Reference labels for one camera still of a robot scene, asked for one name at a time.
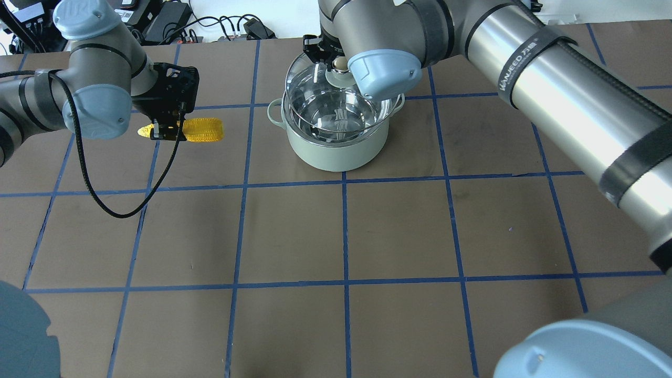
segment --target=pot handle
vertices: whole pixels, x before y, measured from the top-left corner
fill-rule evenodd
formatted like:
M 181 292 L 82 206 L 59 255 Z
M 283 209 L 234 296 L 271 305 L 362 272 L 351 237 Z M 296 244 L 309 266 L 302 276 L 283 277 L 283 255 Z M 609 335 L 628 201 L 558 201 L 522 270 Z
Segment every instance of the pot handle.
M 282 98 L 276 98 L 275 100 L 271 101 L 271 103 L 268 104 L 268 108 L 266 109 L 266 115 L 268 116 L 268 120 L 271 121 L 272 124 L 286 130 L 285 122 L 278 122 L 271 115 L 271 109 L 273 109 L 274 106 L 280 105 L 280 103 L 282 103 Z
M 393 116 L 396 114 L 401 108 L 404 107 L 404 104 L 406 104 L 406 96 L 402 93 L 399 95 L 399 97 L 396 98 L 396 103 L 394 103 L 394 109 L 392 109 L 392 112 L 390 113 L 390 116 Z

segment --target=light blue joint cover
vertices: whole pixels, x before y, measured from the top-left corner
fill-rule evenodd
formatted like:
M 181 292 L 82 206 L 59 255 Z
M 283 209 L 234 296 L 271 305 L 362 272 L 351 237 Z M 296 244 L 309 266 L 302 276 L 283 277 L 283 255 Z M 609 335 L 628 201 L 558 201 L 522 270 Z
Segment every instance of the light blue joint cover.
M 82 137 L 86 139 L 112 139 L 128 130 L 131 98 L 126 90 L 111 84 L 95 84 L 73 94 L 79 116 Z M 62 109 L 65 126 L 75 132 L 70 104 Z
M 68 40 L 100 36 L 121 22 L 106 0 L 63 0 L 54 10 L 54 24 Z
M 360 52 L 347 62 L 357 86 L 369 100 L 395 98 L 422 79 L 422 65 L 413 54 L 391 49 Z
M 28 294 L 0 281 L 0 377 L 58 378 L 60 349 L 49 317 Z
M 670 378 L 672 357 L 647 341 L 591 320 L 540 328 L 499 360 L 495 378 Z

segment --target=black cable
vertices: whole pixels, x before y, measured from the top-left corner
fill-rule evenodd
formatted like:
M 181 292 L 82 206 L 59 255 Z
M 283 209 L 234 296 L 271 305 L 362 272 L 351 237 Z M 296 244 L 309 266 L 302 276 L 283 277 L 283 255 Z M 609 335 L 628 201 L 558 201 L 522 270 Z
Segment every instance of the black cable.
M 226 38 L 228 40 L 231 40 L 231 38 L 226 33 L 226 29 L 224 28 L 224 24 L 217 17 L 212 17 L 210 15 L 207 15 L 205 17 L 201 17 L 200 19 L 198 19 L 196 21 L 192 21 L 192 22 L 188 23 L 185 26 L 182 26 L 181 28 L 175 29 L 175 31 L 173 31 L 172 34 L 170 34 L 170 35 L 168 35 L 168 37 L 164 38 L 159 44 L 168 43 L 168 41 L 172 40 L 177 33 L 182 33 L 186 28 L 188 28 L 188 27 L 196 24 L 198 21 L 202 21 L 202 20 L 216 20 L 215 23 L 210 24 L 210 25 L 206 25 L 206 27 L 215 26 L 215 25 L 219 24 L 219 26 L 222 27 L 222 31 L 224 32 L 224 36 L 226 36 Z
M 539 20 L 536 14 L 532 12 L 521 0 L 512 0 L 522 11 L 525 13 L 539 28 L 546 26 L 542 20 Z M 604 70 L 599 65 L 595 64 L 592 60 L 583 56 L 580 52 L 576 51 L 569 43 L 565 41 L 558 42 L 558 45 L 568 54 L 570 54 L 574 59 L 579 61 L 581 64 L 586 66 L 590 71 L 596 74 L 598 77 L 606 81 L 608 84 L 616 88 L 618 91 L 623 93 L 625 96 L 630 98 L 633 102 L 642 106 L 644 109 L 652 112 L 658 117 L 662 118 L 663 121 L 668 121 L 672 119 L 672 114 L 668 113 L 660 106 L 656 105 L 654 102 L 648 98 L 642 96 L 637 91 L 633 90 L 630 86 L 620 81 L 617 77 L 613 76 L 611 73 Z
M 231 21 L 231 18 L 232 18 L 232 17 L 222 15 L 222 16 L 219 17 L 219 20 L 220 20 L 220 21 L 222 21 L 222 20 L 226 20 L 226 21 L 228 21 L 228 22 L 231 24 L 231 32 L 235 35 L 235 33 L 236 33 L 236 28 L 233 26 L 233 21 Z
M 8 76 L 22 76 L 22 75 L 35 75 L 35 71 L 13 71 L 13 72 L 6 72 L 0 74 L 0 79 L 3 77 L 8 77 Z M 65 97 L 68 99 L 68 104 L 70 106 L 70 111 L 73 117 L 73 124 L 75 125 L 75 144 L 77 145 L 77 155 L 79 156 L 79 166 L 82 170 L 82 176 L 84 177 L 84 184 L 86 185 L 86 188 L 88 189 L 91 197 L 93 197 L 93 200 L 95 203 L 98 204 L 98 206 L 101 207 L 107 214 L 118 218 L 118 219 L 125 219 L 125 218 L 130 218 L 134 216 L 135 214 L 139 213 L 142 208 L 147 205 L 149 200 L 154 196 L 154 193 L 157 192 L 159 189 L 159 186 L 161 185 L 161 182 L 163 182 L 163 179 L 165 176 L 168 174 L 168 171 L 170 170 L 171 166 L 173 165 L 173 160 L 175 160 L 175 155 L 177 155 L 177 146 L 179 145 L 179 137 L 176 138 L 175 140 L 175 146 L 173 147 L 173 152 L 170 156 L 170 159 L 168 160 L 168 164 L 166 165 L 166 168 L 163 170 L 163 173 L 161 174 L 161 177 L 159 177 L 159 180 L 157 183 L 154 185 L 152 190 L 147 194 L 147 196 L 144 198 L 144 201 L 140 203 L 138 207 L 135 208 L 135 210 L 131 211 L 130 213 L 126 214 L 120 214 L 114 212 L 112 209 L 110 209 L 103 201 L 100 199 L 98 194 L 95 192 L 93 189 L 93 186 L 91 185 L 91 180 L 89 178 L 89 171 L 86 167 L 86 159 L 84 158 L 84 145 L 82 143 L 82 130 L 81 130 L 81 125 L 79 124 L 79 115 L 77 113 L 77 108 L 75 107 L 75 100 L 73 99 L 73 95 L 70 92 L 70 88 L 68 88 L 68 85 L 61 79 L 58 75 L 55 73 L 49 73 L 49 77 L 53 79 L 55 82 L 57 82 L 61 88 L 63 89 L 63 92 L 65 93 Z M 177 127 L 177 135 L 182 134 L 182 130 L 184 129 L 184 116 L 185 116 L 185 110 L 183 109 L 183 106 L 179 109 L 179 126 Z

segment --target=power adapter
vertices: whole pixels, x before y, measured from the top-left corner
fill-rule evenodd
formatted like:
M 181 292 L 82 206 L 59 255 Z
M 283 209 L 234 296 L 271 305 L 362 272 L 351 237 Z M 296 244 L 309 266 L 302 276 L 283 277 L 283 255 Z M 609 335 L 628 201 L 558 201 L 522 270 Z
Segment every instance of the power adapter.
M 162 43 L 166 37 L 174 33 L 175 29 L 185 26 L 191 16 L 192 9 L 189 5 L 175 1 L 164 2 L 159 14 L 144 31 L 144 44 L 156 45 Z M 175 35 L 166 42 L 170 43 L 177 37 L 178 35 Z
M 247 20 L 243 24 L 243 27 L 245 33 L 247 33 L 248 40 L 268 40 L 277 38 L 276 33 L 273 30 L 266 28 L 266 25 L 255 18 Z

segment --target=black strap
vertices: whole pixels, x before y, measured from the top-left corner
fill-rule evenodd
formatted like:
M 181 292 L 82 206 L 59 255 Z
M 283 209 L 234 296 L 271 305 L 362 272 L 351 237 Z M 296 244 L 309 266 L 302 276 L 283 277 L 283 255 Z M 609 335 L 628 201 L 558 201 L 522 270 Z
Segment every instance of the black strap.
M 509 7 L 513 6 L 512 3 L 504 3 L 504 4 L 499 4 L 496 5 L 492 8 L 490 8 L 487 12 L 485 12 L 477 21 L 476 23 L 471 27 L 471 30 L 469 30 L 469 34 L 467 34 L 466 37 L 466 42 L 464 43 L 464 57 L 469 59 L 469 45 L 471 44 L 471 38 L 474 36 L 474 33 L 480 27 L 480 25 L 488 18 L 490 17 L 493 13 L 496 11 L 499 11 L 500 9 L 504 7 Z
M 656 264 L 663 273 L 672 268 L 672 239 L 666 241 L 663 245 L 656 248 L 651 254 L 651 261 Z
M 60 71 L 60 69 L 40 69 L 35 72 L 35 99 L 38 102 L 38 107 L 42 111 L 42 114 L 48 120 L 53 120 L 55 124 L 62 124 L 63 114 L 56 105 L 56 100 L 51 90 L 51 78 L 49 78 L 49 73 L 55 73 Z
M 599 189 L 618 207 L 623 195 L 646 172 L 672 156 L 672 120 L 644 135 L 602 174 Z
M 39 128 L 41 128 L 44 131 L 55 131 L 51 128 L 48 128 L 47 126 L 44 126 L 40 120 L 35 117 L 35 114 L 30 110 L 30 106 L 28 105 L 28 101 L 26 100 L 26 82 L 28 82 L 28 78 L 24 78 L 21 80 L 21 83 L 19 84 L 19 101 L 21 102 L 21 107 L 24 109 L 24 112 L 26 112 L 26 116 Z
M 516 108 L 512 98 L 513 88 L 515 87 L 516 81 L 518 81 L 520 75 L 525 71 L 525 68 L 527 68 L 539 54 L 561 40 L 577 44 L 576 41 L 565 36 L 560 30 L 553 28 L 552 26 L 544 26 L 520 45 L 520 47 L 511 55 L 504 65 L 502 72 L 499 74 L 499 80 L 497 82 L 499 97 Z
M 342 7 L 345 7 L 345 4 L 348 4 L 351 0 L 340 0 L 336 6 L 334 6 L 334 9 L 331 10 L 331 19 L 329 21 L 333 21 L 336 18 L 336 13 L 341 10 Z
M 6 111 L 4 109 L 0 109 L 0 113 L 2 113 L 5 117 L 9 118 L 10 121 L 14 122 L 14 125 L 16 126 L 16 128 L 19 129 L 19 133 L 21 133 L 21 143 L 25 142 L 26 141 L 26 134 L 24 132 L 23 126 L 19 123 L 19 121 L 14 116 L 12 116 L 8 111 Z
M 14 154 L 14 141 L 11 135 L 0 125 L 0 149 L 2 149 L 3 159 L 0 161 L 0 167 Z
M 142 64 L 140 65 L 140 68 L 138 68 L 135 72 L 130 74 L 130 78 L 134 79 L 136 76 L 140 75 L 142 70 L 144 69 L 144 66 L 147 65 L 147 54 L 144 55 L 144 59 L 142 60 Z
M 74 49 L 72 49 L 72 51 L 70 51 L 70 53 L 72 54 L 72 53 L 74 53 L 75 51 L 77 51 L 77 50 L 81 50 L 81 49 L 83 49 L 83 48 L 99 48 L 99 49 L 101 49 L 101 50 L 107 50 L 107 51 L 113 52 L 113 53 L 119 55 L 120 57 L 122 57 L 126 62 L 128 62 L 128 65 L 129 65 L 129 66 L 131 65 L 131 63 L 130 63 L 130 59 L 129 59 L 128 56 L 126 56 L 123 52 L 117 50 L 117 49 L 114 48 L 114 47 L 107 46 L 107 45 L 105 45 L 105 44 L 100 44 L 100 43 L 84 43 L 84 44 L 80 44 L 79 46 L 77 46 L 77 47 L 75 47 Z

